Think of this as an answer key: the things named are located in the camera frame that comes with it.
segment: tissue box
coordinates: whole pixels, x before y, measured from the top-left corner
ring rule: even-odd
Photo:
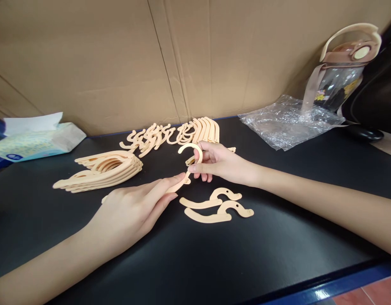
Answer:
[[[15,134],[0,141],[0,157],[21,162],[68,153],[85,137],[73,123],[58,124],[56,130]]]

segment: forearm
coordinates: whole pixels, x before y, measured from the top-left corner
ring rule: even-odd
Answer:
[[[0,278],[1,304],[44,304],[110,258],[84,229]]]
[[[276,194],[391,254],[391,199],[256,166],[255,187]]]

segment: floor tile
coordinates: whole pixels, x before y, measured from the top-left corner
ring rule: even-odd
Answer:
[[[361,288],[341,294],[333,300],[336,305],[374,305]]]
[[[315,303],[314,305],[335,305],[335,302],[332,298],[329,298],[329,299],[319,301],[319,302]]]
[[[369,284],[363,290],[375,305],[391,305],[391,277]]]

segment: black table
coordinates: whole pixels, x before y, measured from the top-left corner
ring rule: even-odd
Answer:
[[[237,118],[218,124],[221,143],[252,162],[391,198],[391,156],[351,140],[340,128],[283,152]],[[81,229],[113,188],[186,170],[192,150],[179,155],[178,145],[163,144],[142,159],[138,175],[119,186],[78,194],[52,189],[84,169],[75,158],[119,150],[126,136],[86,139],[71,153],[0,173],[0,276]],[[50,304],[258,303],[391,260],[357,235],[263,190],[219,177],[212,183],[192,178],[179,197],[201,202],[217,187],[241,193],[240,203],[255,215],[244,219],[230,210],[230,222],[201,224],[176,199],[151,233]]]

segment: plastic bag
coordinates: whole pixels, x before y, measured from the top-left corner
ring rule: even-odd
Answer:
[[[284,151],[315,138],[345,121],[345,118],[316,105],[302,115],[302,104],[302,100],[282,95],[275,103],[259,110],[239,114],[238,117],[272,148]]]

